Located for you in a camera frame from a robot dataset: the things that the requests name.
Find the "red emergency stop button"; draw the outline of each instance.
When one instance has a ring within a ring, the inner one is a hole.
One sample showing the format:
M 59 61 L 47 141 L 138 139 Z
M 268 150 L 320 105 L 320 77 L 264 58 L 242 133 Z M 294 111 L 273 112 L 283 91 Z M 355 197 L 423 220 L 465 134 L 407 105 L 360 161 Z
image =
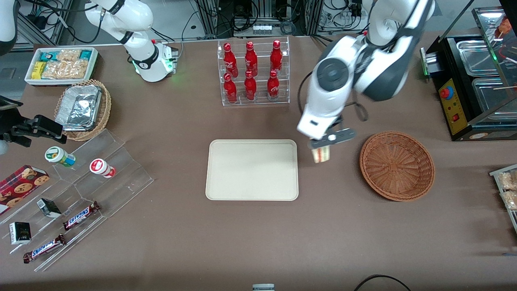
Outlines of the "red emergency stop button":
M 454 95 L 454 89 L 451 86 L 447 86 L 440 90 L 440 97 L 445 100 L 451 100 Z

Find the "red switch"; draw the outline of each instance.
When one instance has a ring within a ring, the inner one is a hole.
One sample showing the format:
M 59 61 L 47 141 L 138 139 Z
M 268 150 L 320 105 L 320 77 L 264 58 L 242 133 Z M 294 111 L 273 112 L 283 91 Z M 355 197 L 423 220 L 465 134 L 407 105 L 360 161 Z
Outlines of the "red switch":
M 440 90 L 440 97 L 443 99 L 446 99 L 451 94 L 450 90 L 448 88 Z

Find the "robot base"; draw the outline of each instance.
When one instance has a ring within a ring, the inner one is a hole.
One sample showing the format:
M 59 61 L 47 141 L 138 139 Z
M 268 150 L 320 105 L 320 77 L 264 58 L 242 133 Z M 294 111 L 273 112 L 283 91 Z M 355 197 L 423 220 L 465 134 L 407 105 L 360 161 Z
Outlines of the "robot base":
M 155 46 L 158 48 L 158 58 L 149 69 L 138 68 L 133 62 L 136 72 L 147 82 L 158 82 L 169 74 L 176 73 L 178 51 L 173 51 L 171 47 L 162 43 L 157 43 Z

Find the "table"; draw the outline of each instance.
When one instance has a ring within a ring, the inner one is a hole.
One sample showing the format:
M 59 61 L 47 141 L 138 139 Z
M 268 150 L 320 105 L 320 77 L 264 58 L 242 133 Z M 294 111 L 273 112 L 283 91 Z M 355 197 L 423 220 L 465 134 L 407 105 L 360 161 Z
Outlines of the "table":
M 426 33 L 427 47 L 436 33 Z M 370 119 L 344 112 L 358 135 L 314 164 L 296 131 L 296 89 L 322 47 L 291 37 L 292 102 L 288 107 L 223 108 L 216 41 L 185 44 L 178 72 L 143 81 L 122 46 L 99 46 L 95 78 L 111 93 L 108 128 L 155 182 L 99 226 L 48 271 L 34 273 L 22 254 L 0 245 L 0 289 L 30 290 L 352 290 L 366 276 L 395 276 L 413 290 L 515 290 L 517 239 L 490 171 L 515 164 L 517 142 L 450 141 L 434 87 L 418 51 L 401 93 L 388 101 L 359 99 Z M 20 111 L 52 116 L 63 88 L 27 86 Z M 385 200 L 362 178 L 362 144 L 398 130 L 431 153 L 436 180 L 423 198 Z M 299 197 L 292 202 L 211 201 L 205 197 L 208 147 L 214 139 L 292 139 L 298 144 Z M 81 143 L 68 142 L 72 151 Z M 0 177 L 24 164 L 49 168 L 50 140 L 13 145 L 0 156 Z M 363 290 L 401 290 L 384 279 Z

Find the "basket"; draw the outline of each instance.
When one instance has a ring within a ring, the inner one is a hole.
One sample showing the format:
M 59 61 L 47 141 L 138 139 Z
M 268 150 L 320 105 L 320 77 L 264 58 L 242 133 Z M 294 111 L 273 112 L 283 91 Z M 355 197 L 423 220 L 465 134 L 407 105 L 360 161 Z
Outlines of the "basket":
M 400 132 L 371 136 L 359 156 L 368 184 L 385 198 L 414 201 L 427 194 L 434 182 L 433 159 L 413 137 Z
M 110 118 L 110 110 L 111 110 L 111 96 L 110 92 L 106 89 L 106 87 L 97 80 L 87 80 L 84 82 L 80 82 L 77 84 L 72 85 L 73 86 L 87 86 L 87 85 L 95 85 L 99 86 L 102 89 L 102 95 L 100 98 L 100 109 L 99 113 L 97 114 L 97 125 L 94 127 L 94 129 L 88 131 L 88 132 L 66 132 L 63 131 L 63 134 L 66 135 L 69 139 L 75 140 L 75 141 L 86 141 L 89 139 L 92 139 L 96 137 L 101 131 L 103 131 L 106 128 L 106 124 L 108 123 L 108 119 Z M 61 106 L 61 101 L 63 100 L 65 92 L 61 94 L 61 98 L 57 102 L 56 109 L 54 110 L 54 118 L 57 116 L 57 112 L 59 111 L 59 108 Z

